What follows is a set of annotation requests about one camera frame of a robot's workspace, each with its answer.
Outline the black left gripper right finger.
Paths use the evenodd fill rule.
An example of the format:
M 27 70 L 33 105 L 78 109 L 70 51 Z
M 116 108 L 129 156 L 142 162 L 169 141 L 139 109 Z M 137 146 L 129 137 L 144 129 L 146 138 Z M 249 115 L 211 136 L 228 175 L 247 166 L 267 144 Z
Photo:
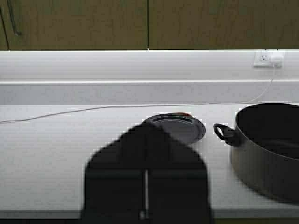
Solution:
M 185 140 L 147 124 L 149 213 L 154 224 L 212 224 L 207 167 Z

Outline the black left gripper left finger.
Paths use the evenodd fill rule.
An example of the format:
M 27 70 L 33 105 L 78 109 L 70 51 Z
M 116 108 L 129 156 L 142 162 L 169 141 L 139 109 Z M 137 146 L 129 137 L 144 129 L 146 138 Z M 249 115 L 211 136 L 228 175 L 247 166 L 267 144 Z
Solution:
M 92 155 L 84 173 L 83 224 L 142 223 L 149 131 L 149 125 L 137 125 Z

